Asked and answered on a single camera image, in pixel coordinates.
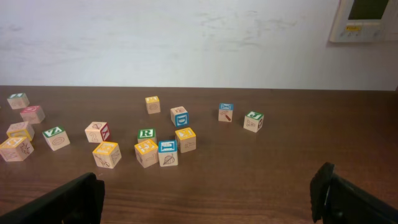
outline white wall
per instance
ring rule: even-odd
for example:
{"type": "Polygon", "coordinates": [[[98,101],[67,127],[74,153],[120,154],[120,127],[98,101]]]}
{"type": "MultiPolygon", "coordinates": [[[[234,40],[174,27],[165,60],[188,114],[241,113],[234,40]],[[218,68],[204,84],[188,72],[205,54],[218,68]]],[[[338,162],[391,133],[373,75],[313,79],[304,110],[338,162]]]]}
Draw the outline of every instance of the white wall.
{"type": "Polygon", "coordinates": [[[332,45],[338,0],[1,0],[0,85],[395,90],[398,44],[332,45]]]}

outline cube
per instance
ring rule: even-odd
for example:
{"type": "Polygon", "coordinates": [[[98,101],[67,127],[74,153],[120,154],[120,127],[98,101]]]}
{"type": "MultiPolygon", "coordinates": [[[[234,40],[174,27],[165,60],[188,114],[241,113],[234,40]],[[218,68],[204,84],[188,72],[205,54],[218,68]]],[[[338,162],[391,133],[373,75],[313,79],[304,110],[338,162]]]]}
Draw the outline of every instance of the cube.
{"type": "Polygon", "coordinates": [[[34,151],[27,137],[11,137],[0,145],[0,153],[6,162],[24,161],[34,151]]]}
{"type": "Polygon", "coordinates": [[[147,111],[149,114],[160,113],[160,100],[157,96],[145,98],[147,103],[147,111]]]}
{"type": "Polygon", "coordinates": [[[232,122],[232,112],[234,105],[231,103],[220,103],[218,108],[218,121],[232,122]]]}
{"type": "Polygon", "coordinates": [[[116,142],[101,142],[93,151],[97,166],[113,169],[122,158],[119,144],[116,142]]]}
{"type": "Polygon", "coordinates": [[[7,130],[7,135],[10,138],[26,136],[29,141],[32,141],[35,131],[33,130],[32,125],[30,125],[28,121],[25,121],[10,125],[7,130]]]}
{"type": "Polygon", "coordinates": [[[262,128],[263,120],[263,114],[251,111],[244,117],[243,128],[256,133],[262,128]]]}
{"type": "Polygon", "coordinates": [[[29,121],[30,124],[39,124],[44,118],[44,112],[41,106],[28,106],[20,112],[24,121],[29,121]]]}
{"type": "Polygon", "coordinates": [[[147,139],[136,144],[134,148],[136,150],[137,160],[143,168],[159,162],[159,156],[157,154],[158,147],[154,141],[147,139]]]}
{"type": "Polygon", "coordinates": [[[44,139],[53,151],[70,144],[67,132],[61,127],[43,131],[44,139]]]}
{"type": "Polygon", "coordinates": [[[111,136],[107,122],[94,121],[85,129],[88,142],[101,143],[111,136]]]}
{"type": "Polygon", "coordinates": [[[156,141],[156,131],[154,128],[150,129],[141,129],[138,131],[138,143],[145,141],[146,139],[151,139],[154,143],[157,143],[156,141]]]}
{"type": "Polygon", "coordinates": [[[29,100],[25,93],[12,94],[8,97],[7,101],[13,110],[29,106],[29,100]]]}
{"type": "Polygon", "coordinates": [[[191,128],[175,131],[175,139],[181,153],[189,152],[197,148],[197,135],[191,128]]]}
{"type": "Polygon", "coordinates": [[[189,124],[189,114],[183,106],[170,109],[170,114],[174,126],[179,128],[189,124]]]}
{"type": "Polygon", "coordinates": [[[159,164],[161,167],[178,165],[176,140],[159,142],[159,164]]]}

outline toy block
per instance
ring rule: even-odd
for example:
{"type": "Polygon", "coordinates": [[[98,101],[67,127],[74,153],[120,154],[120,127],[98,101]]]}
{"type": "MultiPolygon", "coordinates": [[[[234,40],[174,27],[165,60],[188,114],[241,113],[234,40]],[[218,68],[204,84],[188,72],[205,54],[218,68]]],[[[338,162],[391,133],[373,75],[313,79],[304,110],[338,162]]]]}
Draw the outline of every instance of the toy block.
{"type": "Polygon", "coordinates": [[[197,135],[191,128],[184,128],[175,131],[175,139],[181,153],[189,152],[197,148],[197,135]]]}
{"type": "Polygon", "coordinates": [[[159,164],[164,166],[177,166],[177,141],[160,141],[159,142],[159,164]]]}
{"type": "Polygon", "coordinates": [[[20,112],[24,121],[29,121],[30,124],[39,124],[44,118],[44,112],[41,106],[28,106],[20,112]]]}
{"type": "Polygon", "coordinates": [[[101,142],[93,151],[97,166],[113,169],[122,158],[119,144],[116,142],[101,142]]]}
{"type": "Polygon", "coordinates": [[[53,151],[70,144],[67,132],[61,127],[43,131],[44,139],[53,151]]]}
{"type": "Polygon", "coordinates": [[[218,108],[218,121],[232,122],[232,112],[234,105],[231,103],[220,103],[218,108]]]}
{"type": "Polygon", "coordinates": [[[8,97],[7,101],[13,110],[29,106],[29,100],[25,93],[12,94],[8,97]]]}
{"type": "Polygon", "coordinates": [[[263,114],[251,111],[244,117],[243,128],[256,133],[262,128],[263,120],[263,114]]]}
{"type": "Polygon", "coordinates": [[[151,139],[154,143],[157,143],[156,141],[156,130],[154,128],[150,129],[141,129],[138,131],[138,143],[145,141],[146,139],[151,139]]]}
{"type": "Polygon", "coordinates": [[[189,114],[183,106],[170,109],[170,114],[174,126],[179,128],[189,124],[189,114]]]}
{"type": "Polygon", "coordinates": [[[147,103],[147,111],[149,114],[160,113],[160,100],[157,96],[145,98],[147,103]]]}
{"type": "Polygon", "coordinates": [[[85,132],[88,142],[101,143],[109,139],[111,136],[107,122],[91,122],[91,124],[85,129],[85,132]]]}
{"type": "Polygon", "coordinates": [[[32,125],[30,125],[28,121],[25,121],[10,125],[7,130],[7,135],[9,138],[25,136],[29,141],[32,141],[35,131],[33,130],[32,125]]]}
{"type": "Polygon", "coordinates": [[[11,137],[0,145],[0,153],[6,162],[24,161],[34,151],[27,137],[11,137]]]}
{"type": "Polygon", "coordinates": [[[157,154],[157,145],[154,141],[147,139],[134,146],[138,162],[143,168],[154,165],[159,162],[159,155],[157,154]]]}

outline dark display screen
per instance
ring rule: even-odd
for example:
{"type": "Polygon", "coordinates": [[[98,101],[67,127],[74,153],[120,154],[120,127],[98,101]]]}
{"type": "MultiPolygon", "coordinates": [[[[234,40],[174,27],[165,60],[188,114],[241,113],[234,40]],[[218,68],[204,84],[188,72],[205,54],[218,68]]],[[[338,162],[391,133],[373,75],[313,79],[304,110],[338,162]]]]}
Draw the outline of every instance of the dark display screen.
{"type": "Polygon", "coordinates": [[[389,0],[355,0],[349,20],[381,19],[389,0]]]}

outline wall-mounted device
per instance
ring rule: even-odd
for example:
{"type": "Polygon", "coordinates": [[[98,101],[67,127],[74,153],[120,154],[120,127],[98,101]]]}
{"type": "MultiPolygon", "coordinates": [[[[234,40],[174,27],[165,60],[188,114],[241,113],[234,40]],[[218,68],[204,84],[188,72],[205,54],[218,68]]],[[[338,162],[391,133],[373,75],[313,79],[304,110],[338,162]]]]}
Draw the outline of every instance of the wall-mounted device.
{"type": "Polygon", "coordinates": [[[398,0],[341,0],[331,42],[398,40],[398,0]]]}

